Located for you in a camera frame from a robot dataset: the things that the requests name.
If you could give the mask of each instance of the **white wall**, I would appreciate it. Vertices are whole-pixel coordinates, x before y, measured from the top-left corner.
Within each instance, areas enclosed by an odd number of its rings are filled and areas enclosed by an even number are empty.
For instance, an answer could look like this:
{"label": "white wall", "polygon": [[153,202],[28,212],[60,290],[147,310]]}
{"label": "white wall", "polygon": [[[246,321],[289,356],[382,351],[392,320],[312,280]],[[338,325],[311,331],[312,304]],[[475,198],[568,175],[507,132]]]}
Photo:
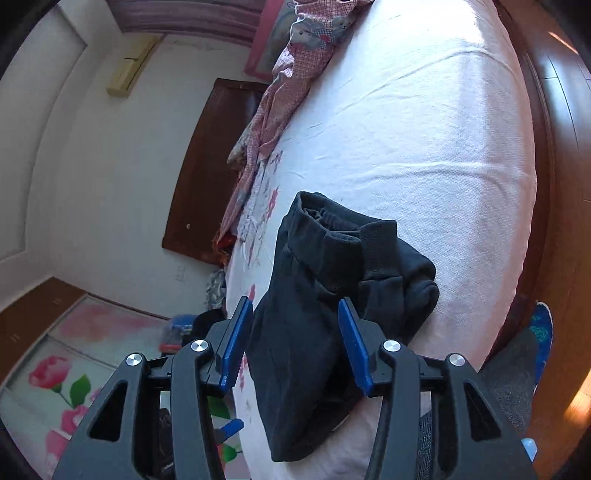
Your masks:
{"label": "white wall", "polygon": [[31,176],[53,104],[84,47],[53,9],[0,79],[0,310],[49,274],[27,251]]}
{"label": "white wall", "polygon": [[39,232],[35,250],[43,257],[47,248],[58,278],[98,295],[167,316],[199,313],[214,268],[160,245],[214,81],[249,79],[242,73],[249,50],[166,37],[131,96],[109,97],[105,87],[133,37],[126,34],[101,64],[60,155],[56,148],[43,155],[30,206]]}
{"label": "white wall", "polygon": [[0,80],[0,310],[53,273],[38,206],[51,189],[39,179],[51,176],[48,160],[58,157],[83,94],[121,38],[104,0],[61,0]]}

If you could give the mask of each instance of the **metal pivot screw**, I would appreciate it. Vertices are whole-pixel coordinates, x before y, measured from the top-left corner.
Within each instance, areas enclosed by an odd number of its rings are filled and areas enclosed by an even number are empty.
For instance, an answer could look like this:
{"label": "metal pivot screw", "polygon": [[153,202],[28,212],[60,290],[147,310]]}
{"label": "metal pivot screw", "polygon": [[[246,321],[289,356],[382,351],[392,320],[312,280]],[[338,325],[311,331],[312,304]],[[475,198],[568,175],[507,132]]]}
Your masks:
{"label": "metal pivot screw", "polygon": [[449,362],[456,367],[461,367],[463,364],[466,363],[466,359],[462,357],[459,353],[454,353],[449,356]]}
{"label": "metal pivot screw", "polygon": [[135,367],[136,365],[140,364],[141,361],[142,361],[142,356],[139,353],[132,353],[125,360],[125,362],[132,367]]}
{"label": "metal pivot screw", "polygon": [[398,352],[400,350],[400,344],[396,340],[386,340],[384,342],[384,350]]}
{"label": "metal pivot screw", "polygon": [[209,347],[209,343],[207,342],[207,340],[195,340],[192,344],[191,344],[191,349],[195,350],[196,352],[203,352],[204,350],[207,350],[207,348]]}

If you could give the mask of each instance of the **sunlight on floor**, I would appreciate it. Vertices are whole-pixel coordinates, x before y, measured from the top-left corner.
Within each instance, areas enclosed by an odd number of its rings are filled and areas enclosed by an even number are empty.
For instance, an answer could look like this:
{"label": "sunlight on floor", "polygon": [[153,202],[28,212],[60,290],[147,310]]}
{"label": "sunlight on floor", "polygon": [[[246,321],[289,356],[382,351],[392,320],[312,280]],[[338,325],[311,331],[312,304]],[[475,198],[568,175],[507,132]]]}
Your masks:
{"label": "sunlight on floor", "polygon": [[579,54],[579,52],[576,51],[572,45],[570,45],[569,43],[567,43],[566,41],[564,41],[557,34],[555,34],[554,32],[548,32],[548,33],[550,34],[550,37],[554,37],[556,40],[558,40],[560,43],[562,43],[562,45],[564,45],[566,48],[568,48],[569,50],[572,50],[577,55]]}
{"label": "sunlight on floor", "polygon": [[564,418],[578,427],[585,428],[589,425],[589,420],[591,420],[591,370],[564,412]]}

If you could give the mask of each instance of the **cloth pile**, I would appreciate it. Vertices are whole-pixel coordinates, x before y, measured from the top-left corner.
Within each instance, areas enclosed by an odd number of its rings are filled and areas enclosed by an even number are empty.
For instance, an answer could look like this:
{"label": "cloth pile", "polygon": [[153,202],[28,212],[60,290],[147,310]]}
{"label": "cloth pile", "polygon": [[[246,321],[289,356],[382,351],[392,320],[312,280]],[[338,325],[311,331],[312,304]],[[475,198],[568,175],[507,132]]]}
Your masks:
{"label": "cloth pile", "polygon": [[337,324],[337,304],[407,344],[439,298],[435,266],[397,237],[394,220],[299,192],[277,235],[268,291],[246,349],[271,457],[305,458],[362,398]]}

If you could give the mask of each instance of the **blue slipper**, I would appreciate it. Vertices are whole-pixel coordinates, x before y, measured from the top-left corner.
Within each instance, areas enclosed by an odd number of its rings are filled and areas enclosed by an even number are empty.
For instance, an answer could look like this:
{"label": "blue slipper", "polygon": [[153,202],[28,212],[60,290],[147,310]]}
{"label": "blue slipper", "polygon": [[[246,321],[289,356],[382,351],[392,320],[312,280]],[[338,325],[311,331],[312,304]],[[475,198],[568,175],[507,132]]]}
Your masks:
{"label": "blue slipper", "polygon": [[538,302],[530,320],[530,330],[534,332],[538,340],[538,356],[535,359],[535,385],[537,387],[540,377],[550,356],[552,338],[554,337],[554,325],[550,308],[545,303]]}

